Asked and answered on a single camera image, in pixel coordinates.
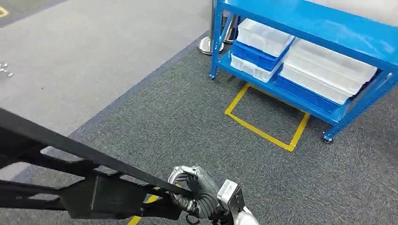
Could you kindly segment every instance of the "yellow tape square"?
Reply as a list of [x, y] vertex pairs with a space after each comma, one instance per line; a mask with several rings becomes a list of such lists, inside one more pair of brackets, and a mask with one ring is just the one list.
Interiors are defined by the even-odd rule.
[[0, 6], [0, 17], [4, 17], [8, 15], [8, 11]]
[[295, 149], [296, 145], [297, 145], [297, 142], [299, 142], [299, 139], [300, 139], [300, 137], [301, 137], [301, 134], [303, 133], [304, 129], [306, 128], [306, 125], [307, 125], [307, 122], [308, 122], [308, 119], [309, 119], [310, 115], [309, 115], [308, 113], [305, 113], [305, 114], [304, 114], [304, 117], [303, 117], [303, 119], [301, 120], [301, 122], [300, 122], [300, 124], [299, 124], [299, 126], [298, 126], [298, 128], [297, 128], [297, 130], [296, 130], [296, 132], [294, 133], [293, 138], [292, 138], [291, 141], [290, 141], [290, 144], [285, 144], [285, 143], [283, 143], [282, 141], [280, 141], [280, 140], [278, 140], [278, 139], [272, 137], [271, 135], [265, 133], [264, 131], [262, 131], [262, 130], [256, 128], [255, 126], [253, 126], [253, 125], [251, 125], [251, 124], [249, 124], [249, 123], [243, 121], [242, 119], [240, 119], [240, 118], [238, 118], [237, 116], [235, 116], [235, 115], [232, 114], [232, 110], [235, 108], [235, 106], [237, 105], [237, 103], [240, 101], [240, 99], [241, 99], [241, 98], [243, 97], [243, 95], [246, 93], [247, 89], [250, 88], [250, 87], [252, 87], [252, 88], [254, 88], [254, 89], [256, 89], [256, 90], [259, 90], [259, 91], [263, 92], [262, 90], [260, 90], [260, 89], [258, 89], [258, 88], [256, 88], [256, 87], [254, 87], [254, 86], [251, 86], [249, 83], [246, 83], [246, 84], [244, 85], [244, 87], [243, 87], [243, 88], [239, 91], [239, 93], [236, 95], [236, 97], [234, 98], [234, 100], [232, 100], [232, 102], [231, 102], [231, 104], [228, 106], [228, 108], [225, 110], [225, 115], [230, 116], [232, 119], [234, 119], [234, 120], [235, 120], [236, 122], [238, 122], [240, 125], [242, 125], [242, 126], [244, 126], [245, 128], [247, 128], [247, 129], [249, 129], [249, 130], [255, 132], [256, 134], [258, 134], [258, 135], [262, 136], [263, 138], [269, 140], [270, 142], [272, 142], [272, 143], [278, 145], [279, 147], [284, 148], [284, 149], [286, 149], [286, 150], [288, 150], [288, 151], [293, 151], [293, 150]]

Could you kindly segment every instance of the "blue metal shelf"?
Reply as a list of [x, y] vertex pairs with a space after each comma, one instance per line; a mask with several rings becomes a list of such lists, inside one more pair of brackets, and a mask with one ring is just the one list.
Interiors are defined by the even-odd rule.
[[224, 10], [231, 13], [230, 17], [237, 14], [258, 21], [382, 70], [349, 111], [350, 102], [347, 102], [330, 115], [276, 87], [272, 79], [263, 83], [232, 68], [230, 52], [221, 59], [217, 54], [212, 56], [211, 78], [217, 76], [217, 67], [221, 67], [276, 98], [333, 125], [323, 133], [326, 142], [332, 141], [335, 135], [398, 84], [398, 27], [305, 0], [216, 0], [213, 32], [215, 53], [219, 52], [221, 40], [226, 33], [224, 30], [221, 34]]
[[305, 0], [221, 0], [221, 7], [380, 69], [398, 68], [398, 27]]
[[341, 118], [344, 117], [345, 113], [347, 112], [347, 109], [350, 105], [350, 101], [347, 101], [343, 106], [337, 108], [332, 114], [327, 114], [318, 108], [312, 106], [311, 104], [307, 103], [306, 101], [303, 101], [302, 99], [289, 94], [288, 92], [283, 91], [282, 89], [276, 87], [274, 85], [275, 81], [275, 76], [271, 78], [267, 83], [264, 83], [263, 81], [256, 79], [252, 75], [249, 75], [245, 72], [242, 72], [240, 70], [237, 70], [231, 66], [231, 51], [228, 51], [225, 53], [221, 59], [218, 61], [218, 66], [223, 68], [224, 70], [230, 72], [231, 74], [235, 75], [236, 77], [239, 77], [242, 80], [245, 80], [254, 86], [258, 87], [259, 89], [278, 97], [279, 99], [283, 100], [284, 102], [290, 104], [291, 106], [294, 106], [304, 112], [307, 112], [329, 124], [332, 125], [337, 125], [338, 122], [341, 120]]

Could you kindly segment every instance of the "black metal frame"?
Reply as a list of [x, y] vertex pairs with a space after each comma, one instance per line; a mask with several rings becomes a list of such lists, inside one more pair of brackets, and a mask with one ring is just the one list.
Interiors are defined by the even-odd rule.
[[[177, 220], [181, 210], [169, 193], [192, 197], [192, 192], [169, 184], [91, 147], [62, 136], [0, 108], [0, 169], [13, 163], [32, 165], [84, 177], [67, 187], [53, 188], [0, 180], [0, 208], [67, 210], [72, 218], [114, 218], [131, 216]], [[82, 158], [69, 162], [40, 153], [52, 146]], [[107, 174], [99, 166], [116, 170]], [[147, 182], [140, 185], [123, 180], [129, 175]], [[32, 199], [36, 194], [52, 194], [53, 200]], [[148, 194], [160, 198], [144, 203]]]

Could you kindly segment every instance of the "white plastic bin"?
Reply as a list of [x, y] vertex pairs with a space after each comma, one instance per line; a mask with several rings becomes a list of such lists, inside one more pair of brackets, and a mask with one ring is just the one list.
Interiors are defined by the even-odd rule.
[[295, 66], [284, 63], [280, 76], [299, 84], [318, 95], [321, 95], [331, 101], [343, 105], [353, 94], [341, 90], [327, 82], [323, 82], [313, 76], [300, 71]]
[[231, 66], [233, 68], [243, 71], [249, 75], [252, 75], [263, 82], [268, 82], [281, 64], [282, 60], [279, 61], [279, 63], [275, 66], [275, 68], [272, 71], [267, 71], [249, 61], [243, 60], [231, 54]]
[[353, 95], [377, 68], [305, 40], [290, 47], [286, 63]]
[[290, 34], [249, 19], [245, 19], [237, 28], [238, 42], [275, 57], [279, 57], [294, 38]]

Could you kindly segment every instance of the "shelf caster wheel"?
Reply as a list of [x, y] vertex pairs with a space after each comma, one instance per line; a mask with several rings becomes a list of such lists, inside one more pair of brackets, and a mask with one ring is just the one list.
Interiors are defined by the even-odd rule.
[[326, 144], [333, 144], [333, 139], [332, 140], [323, 139], [323, 142], [325, 142]]

